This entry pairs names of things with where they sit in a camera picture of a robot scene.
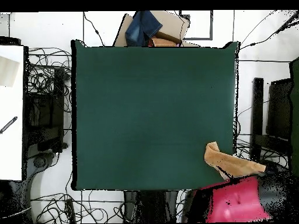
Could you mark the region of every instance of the navy fabric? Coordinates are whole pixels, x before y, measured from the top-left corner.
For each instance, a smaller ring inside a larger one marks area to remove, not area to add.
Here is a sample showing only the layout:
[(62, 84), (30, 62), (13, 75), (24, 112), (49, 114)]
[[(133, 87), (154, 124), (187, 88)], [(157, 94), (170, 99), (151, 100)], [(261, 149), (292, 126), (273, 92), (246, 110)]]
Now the navy fabric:
[(145, 46), (144, 34), (150, 39), (160, 30), (162, 24), (149, 11), (138, 11), (131, 25), (126, 31), (126, 40), (129, 47)]

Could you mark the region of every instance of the brown box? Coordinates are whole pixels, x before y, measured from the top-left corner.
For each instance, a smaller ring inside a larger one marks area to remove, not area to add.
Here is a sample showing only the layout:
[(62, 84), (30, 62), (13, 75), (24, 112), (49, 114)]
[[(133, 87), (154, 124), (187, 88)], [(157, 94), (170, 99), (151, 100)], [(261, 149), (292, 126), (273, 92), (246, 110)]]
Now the brown box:
[[(157, 21), (163, 25), (155, 37), (181, 44), (187, 31), (189, 21), (164, 10), (151, 10), (151, 12), (156, 17)], [(133, 18), (131, 16), (128, 14), (124, 15), (123, 22), (121, 23), (119, 33), (116, 36), (113, 46), (127, 46), (125, 33), (132, 21)], [(187, 44), (189, 45), (185, 46), (197, 46), (190, 43)]]

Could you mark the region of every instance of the green cloth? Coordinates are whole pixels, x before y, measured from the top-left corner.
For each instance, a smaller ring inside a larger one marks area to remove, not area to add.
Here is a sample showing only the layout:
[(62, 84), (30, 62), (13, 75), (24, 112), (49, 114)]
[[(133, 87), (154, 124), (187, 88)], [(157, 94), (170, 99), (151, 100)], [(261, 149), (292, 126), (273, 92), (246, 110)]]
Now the green cloth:
[(99, 48), (76, 41), (75, 188), (179, 190), (222, 182), (204, 153), (213, 141), (233, 153), (237, 46)]
[(293, 154), (291, 158), (292, 172), (299, 176), (299, 58), (290, 64), (291, 79), (294, 87), (291, 91), (291, 101), (293, 105), (291, 144)]

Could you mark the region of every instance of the white table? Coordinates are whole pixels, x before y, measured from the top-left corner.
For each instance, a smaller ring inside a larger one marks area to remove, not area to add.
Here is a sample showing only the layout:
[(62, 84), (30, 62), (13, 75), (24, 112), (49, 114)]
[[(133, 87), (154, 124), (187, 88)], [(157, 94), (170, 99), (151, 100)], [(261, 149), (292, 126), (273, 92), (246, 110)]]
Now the white table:
[(0, 180), (21, 180), (23, 46), (0, 45), (0, 56), (20, 63), (13, 86), (0, 86), (0, 129), (14, 117), (18, 117), (18, 119), (8, 127), (3, 134), (0, 134)]

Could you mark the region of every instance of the floor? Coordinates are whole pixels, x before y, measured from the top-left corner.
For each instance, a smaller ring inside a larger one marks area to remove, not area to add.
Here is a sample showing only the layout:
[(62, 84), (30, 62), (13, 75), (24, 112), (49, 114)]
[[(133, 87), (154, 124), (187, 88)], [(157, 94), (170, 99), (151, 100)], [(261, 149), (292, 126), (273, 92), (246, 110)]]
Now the floor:
[[(272, 10), (214, 10), (213, 40), (190, 41), (206, 47), (223, 47), (230, 41), (243, 42), (252, 29), (263, 20)], [(86, 12), (86, 17), (93, 21), (106, 46), (111, 46), (119, 29), (123, 15), (129, 12)], [(260, 25), (246, 38), (241, 47), (250, 43), (262, 41), (276, 31), (294, 11), (278, 10), (269, 15)], [(0, 36), (10, 36), (21, 39), (24, 46), (57, 47), (71, 52), (70, 41), (72, 39), (83, 40), (87, 46), (101, 46), (97, 34), (89, 22), (84, 22), (82, 12), (37, 12), (37, 13), (11, 13), (0, 15)], [(299, 56), (298, 27), (289, 28), (270, 40), (244, 48), (239, 53), (239, 97), (238, 112), (246, 110), (252, 102), (252, 81), (254, 78), (264, 78), (264, 100), (268, 99), (269, 84), (271, 81), (289, 78), (288, 63)], [(55, 61), (63, 62), (65, 58), (55, 58)], [(263, 133), (266, 129), (267, 103), (264, 104)], [(251, 109), (239, 116), (241, 133), (250, 133)], [(70, 114), (65, 114), (65, 127), (71, 123)], [(249, 141), (249, 136), (242, 136), (243, 141)], [(72, 171), (71, 156), (71, 132), (68, 131), (64, 142), (69, 148), (60, 154), (58, 163), (45, 172), (38, 174), (32, 184), (31, 198), (45, 195), (63, 193)], [(80, 191), (72, 191), (70, 184), (68, 193), (75, 199), (81, 200)], [(89, 207), (89, 194), (91, 191), (83, 191), (84, 205)], [(52, 197), (45, 197), (42, 201), (32, 201), (34, 219), (47, 205)], [(90, 196), (92, 208), (104, 208), (109, 216), (114, 215), (113, 207), (119, 207), (123, 201), (122, 191), (93, 191)], [(74, 205), (75, 211), (80, 211), (80, 206)], [(100, 211), (94, 212), (95, 218), (101, 218)], [(41, 221), (48, 220), (43, 216)], [(83, 218), (82, 223), (92, 223), (90, 216)], [(112, 218), (109, 223), (120, 223), (118, 217)]]

